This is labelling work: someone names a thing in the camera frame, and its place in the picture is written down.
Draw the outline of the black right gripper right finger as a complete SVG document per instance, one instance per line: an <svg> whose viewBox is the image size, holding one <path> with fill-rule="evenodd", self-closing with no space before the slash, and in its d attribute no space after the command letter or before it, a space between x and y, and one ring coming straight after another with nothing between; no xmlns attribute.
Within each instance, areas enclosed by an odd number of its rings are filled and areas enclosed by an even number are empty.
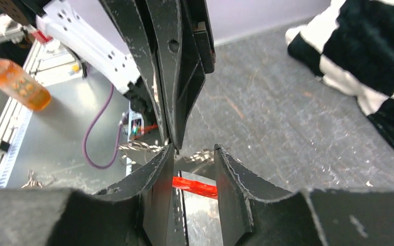
<svg viewBox="0 0 394 246"><path fill-rule="evenodd" d="M214 150L224 245L394 245L394 190L284 190Z"/></svg>

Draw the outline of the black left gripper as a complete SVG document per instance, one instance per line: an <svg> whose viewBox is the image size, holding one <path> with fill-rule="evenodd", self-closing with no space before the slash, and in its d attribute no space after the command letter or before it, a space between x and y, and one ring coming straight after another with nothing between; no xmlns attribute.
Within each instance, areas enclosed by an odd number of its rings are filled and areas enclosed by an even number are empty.
<svg viewBox="0 0 394 246"><path fill-rule="evenodd" d="M163 142L183 146L187 120L215 70L205 0L101 1L144 81Z"/></svg>

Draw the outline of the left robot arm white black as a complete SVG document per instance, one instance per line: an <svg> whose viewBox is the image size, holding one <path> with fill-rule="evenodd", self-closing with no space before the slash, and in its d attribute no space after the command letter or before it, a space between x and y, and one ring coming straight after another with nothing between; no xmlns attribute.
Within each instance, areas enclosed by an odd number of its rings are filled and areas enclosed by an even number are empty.
<svg viewBox="0 0 394 246"><path fill-rule="evenodd" d="M215 65L205 1L0 1L0 8L87 61L157 124L161 140L182 148Z"/></svg>

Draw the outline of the metal key holder red handle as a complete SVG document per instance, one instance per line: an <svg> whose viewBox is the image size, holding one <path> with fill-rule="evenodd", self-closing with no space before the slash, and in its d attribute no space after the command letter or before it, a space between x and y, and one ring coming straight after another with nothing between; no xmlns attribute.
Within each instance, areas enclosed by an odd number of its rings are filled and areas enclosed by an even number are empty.
<svg viewBox="0 0 394 246"><path fill-rule="evenodd" d="M122 158L130 159L132 165L144 165L157 155L162 146L149 145L141 141L129 141L119 145L119 150L123 152ZM203 149L195 152L190 156L179 154L174 155L174 169L181 172L188 172L199 175L211 180L215 180L214 170L214 150ZM212 199L218 198L218 192L215 185L202 183L183 177L174 177L174 188L181 189L196 195L205 196Z"/></svg>

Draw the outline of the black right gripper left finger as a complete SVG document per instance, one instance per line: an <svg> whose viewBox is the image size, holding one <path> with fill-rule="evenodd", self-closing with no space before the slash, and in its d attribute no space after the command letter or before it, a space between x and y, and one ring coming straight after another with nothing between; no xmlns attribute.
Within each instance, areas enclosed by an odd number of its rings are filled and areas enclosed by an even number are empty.
<svg viewBox="0 0 394 246"><path fill-rule="evenodd" d="M0 189L0 245L166 245L174 147L89 195L72 188Z"/></svg>

